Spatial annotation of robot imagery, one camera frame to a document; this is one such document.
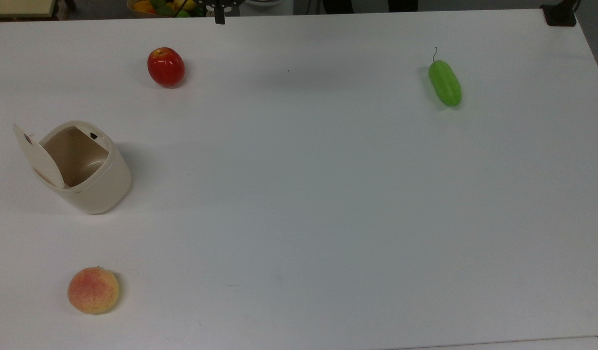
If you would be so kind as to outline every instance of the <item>apple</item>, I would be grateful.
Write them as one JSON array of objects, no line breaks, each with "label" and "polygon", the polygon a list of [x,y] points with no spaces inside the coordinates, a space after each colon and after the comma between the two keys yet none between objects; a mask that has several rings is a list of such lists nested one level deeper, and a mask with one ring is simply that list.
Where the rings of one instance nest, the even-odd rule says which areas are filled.
[{"label": "apple", "polygon": [[164,87],[172,87],[184,78],[184,61],[168,47],[159,47],[148,56],[148,72]]}]

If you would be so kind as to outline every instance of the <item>orange peach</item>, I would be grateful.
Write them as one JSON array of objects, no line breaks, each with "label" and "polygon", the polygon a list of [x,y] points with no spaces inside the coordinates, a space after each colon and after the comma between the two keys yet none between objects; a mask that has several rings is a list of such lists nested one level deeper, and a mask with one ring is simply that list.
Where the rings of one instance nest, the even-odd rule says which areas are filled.
[{"label": "orange peach", "polygon": [[70,304],[82,313],[103,313],[117,301],[120,288],[115,275],[101,267],[88,267],[72,277]]}]

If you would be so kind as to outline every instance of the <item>yellow fruit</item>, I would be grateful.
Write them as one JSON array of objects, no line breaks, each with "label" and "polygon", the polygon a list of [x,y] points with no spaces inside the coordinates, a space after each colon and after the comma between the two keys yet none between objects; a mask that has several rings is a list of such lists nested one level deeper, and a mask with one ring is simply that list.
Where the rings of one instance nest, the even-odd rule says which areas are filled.
[{"label": "yellow fruit", "polygon": [[179,9],[180,6],[185,1],[186,1],[186,4],[184,4],[184,7],[183,7],[184,11],[191,11],[192,9],[194,9],[197,6],[193,0],[174,0],[174,4],[176,4],[176,9]]},{"label": "yellow fruit", "polygon": [[170,7],[174,12],[176,12],[176,10],[178,9],[178,6],[176,5],[175,2],[168,2],[165,5]]},{"label": "yellow fruit", "polygon": [[135,2],[135,4],[133,5],[133,9],[142,13],[156,13],[154,11],[154,7],[152,7],[152,3],[150,2],[150,0]]}]

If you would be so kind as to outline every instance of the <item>table surface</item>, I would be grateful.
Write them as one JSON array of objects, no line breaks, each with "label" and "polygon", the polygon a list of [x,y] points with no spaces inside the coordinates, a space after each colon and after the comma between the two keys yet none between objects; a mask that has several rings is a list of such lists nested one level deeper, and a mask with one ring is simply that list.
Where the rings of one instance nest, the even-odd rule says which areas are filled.
[{"label": "table surface", "polygon": [[598,337],[442,346],[428,350],[598,350]]},{"label": "table surface", "polygon": [[56,0],[0,0],[0,17],[50,17]]},{"label": "table surface", "polygon": [[[152,49],[176,49],[179,87]],[[434,47],[463,88],[446,108]],[[103,215],[12,132],[99,127]],[[113,270],[117,307],[68,282]],[[0,350],[372,350],[598,335],[598,69],[541,10],[0,23]]]}]

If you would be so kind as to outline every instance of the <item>fruit basket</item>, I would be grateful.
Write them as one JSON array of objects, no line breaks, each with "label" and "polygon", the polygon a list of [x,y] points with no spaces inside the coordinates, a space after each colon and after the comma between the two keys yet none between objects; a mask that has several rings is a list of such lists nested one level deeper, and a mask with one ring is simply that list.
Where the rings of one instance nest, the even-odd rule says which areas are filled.
[{"label": "fruit basket", "polygon": [[126,6],[135,18],[206,17],[207,13],[194,0],[128,0]]}]

